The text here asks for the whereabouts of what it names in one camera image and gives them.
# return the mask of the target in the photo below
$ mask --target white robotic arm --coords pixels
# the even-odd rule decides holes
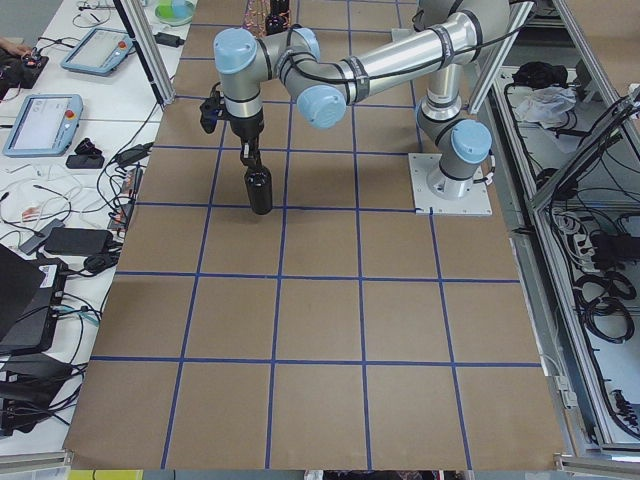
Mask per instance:
[[[484,45],[504,37],[509,13],[508,0],[420,0],[414,17],[417,33],[337,63],[320,63],[320,47],[306,28],[262,39],[242,29],[224,30],[214,40],[224,96],[214,88],[201,106],[202,126],[211,132],[218,119],[230,122],[242,143],[251,206],[265,214],[271,210],[271,179],[258,142],[264,126],[262,82],[278,78],[311,125],[330,128],[342,119],[347,105],[436,72],[420,101],[417,121],[443,151],[434,193],[456,198],[491,146],[482,124],[456,118],[461,109],[460,68],[475,60]]]

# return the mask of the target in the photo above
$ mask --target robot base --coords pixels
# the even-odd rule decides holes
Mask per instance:
[[[427,186],[427,175],[437,168],[440,162],[439,154],[409,154],[411,170],[411,184],[413,187],[413,202],[418,215],[471,215],[488,217],[493,213],[487,186],[484,183],[474,183],[466,196],[459,200],[445,200],[434,194]],[[474,178],[480,179],[484,175],[478,168]]]

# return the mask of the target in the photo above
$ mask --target blue tablet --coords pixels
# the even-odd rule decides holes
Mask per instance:
[[[94,27],[60,63],[72,72],[105,77],[115,70],[133,47],[133,41],[122,30]]]
[[[60,156],[71,145],[81,114],[80,95],[29,95],[2,153],[7,157]]]

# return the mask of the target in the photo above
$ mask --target person's arm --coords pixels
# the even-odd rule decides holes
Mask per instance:
[[[7,53],[11,55],[15,55],[17,57],[21,57],[27,53],[31,53],[31,47],[25,44],[16,45],[13,42],[10,42],[4,37],[0,37],[0,48],[7,51]]]

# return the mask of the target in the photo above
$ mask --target blue joint cap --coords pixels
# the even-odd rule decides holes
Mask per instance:
[[[347,102],[337,88],[314,85],[298,96],[298,110],[311,125],[326,129],[342,120],[347,111]]]
[[[247,68],[256,58],[258,45],[247,30],[229,28],[213,40],[213,54],[218,72],[231,75]]]
[[[451,145],[463,161],[479,164],[491,150],[491,132],[480,122],[463,120],[453,127]]]
[[[309,51],[311,55],[319,62],[320,61],[320,44],[318,43],[318,39],[316,38],[316,34],[313,33],[308,28],[296,28],[294,30],[298,35],[300,35],[304,41],[309,46]]]

